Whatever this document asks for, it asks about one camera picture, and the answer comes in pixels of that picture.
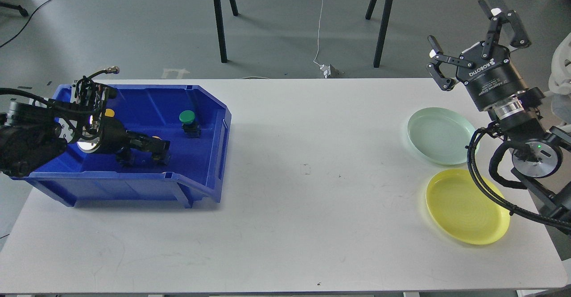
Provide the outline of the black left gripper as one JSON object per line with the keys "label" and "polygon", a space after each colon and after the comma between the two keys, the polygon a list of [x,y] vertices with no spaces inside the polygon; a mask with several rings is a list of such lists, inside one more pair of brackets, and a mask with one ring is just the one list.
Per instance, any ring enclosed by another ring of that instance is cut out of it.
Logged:
{"label": "black left gripper", "polygon": [[126,153],[131,149],[142,152],[150,152],[151,159],[156,164],[168,164],[170,162],[170,141],[149,135],[127,130],[120,120],[116,118],[103,118],[102,131],[99,141],[91,153]]}

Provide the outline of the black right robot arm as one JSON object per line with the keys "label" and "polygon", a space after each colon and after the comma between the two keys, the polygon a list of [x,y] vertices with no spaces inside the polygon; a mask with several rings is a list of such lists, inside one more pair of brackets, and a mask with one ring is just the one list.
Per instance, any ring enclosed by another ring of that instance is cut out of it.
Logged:
{"label": "black right robot arm", "polygon": [[[544,94],[538,88],[528,88],[511,63],[510,49],[498,43],[503,25],[509,24],[513,29],[510,47],[530,46],[516,11],[493,11],[485,0],[479,0],[479,5],[490,21],[485,39],[458,57],[452,57],[443,53],[434,36],[428,36],[432,49],[426,69],[443,91],[463,84],[477,110],[487,112],[491,118],[487,127],[473,133],[466,146],[468,170],[477,188],[492,202],[507,209],[510,215],[519,215],[569,235],[570,185],[553,193],[540,183],[540,179],[559,170],[563,150],[570,151],[570,134],[556,126],[548,130],[542,126],[539,106]],[[484,135],[503,140],[491,157],[490,177],[504,187],[534,193],[545,205],[540,213],[501,198],[483,180],[475,155]]]}

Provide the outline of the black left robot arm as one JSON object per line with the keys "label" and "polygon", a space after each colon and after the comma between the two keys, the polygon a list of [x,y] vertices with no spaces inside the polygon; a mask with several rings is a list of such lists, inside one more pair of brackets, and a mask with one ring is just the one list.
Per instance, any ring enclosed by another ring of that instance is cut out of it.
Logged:
{"label": "black left robot arm", "polygon": [[77,143],[84,153],[113,153],[121,165],[134,164],[131,151],[151,153],[160,165],[170,161],[170,142],[127,130],[112,117],[108,100],[117,89],[94,82],[102,74],[117,74],[117,66],[84,76],[73,86],[69,102],[46,99],[16,88],[2,88],[2,95],[22,96],[31,103],[11,102],[1,114],[1,171],[9,177],[27,177]]}

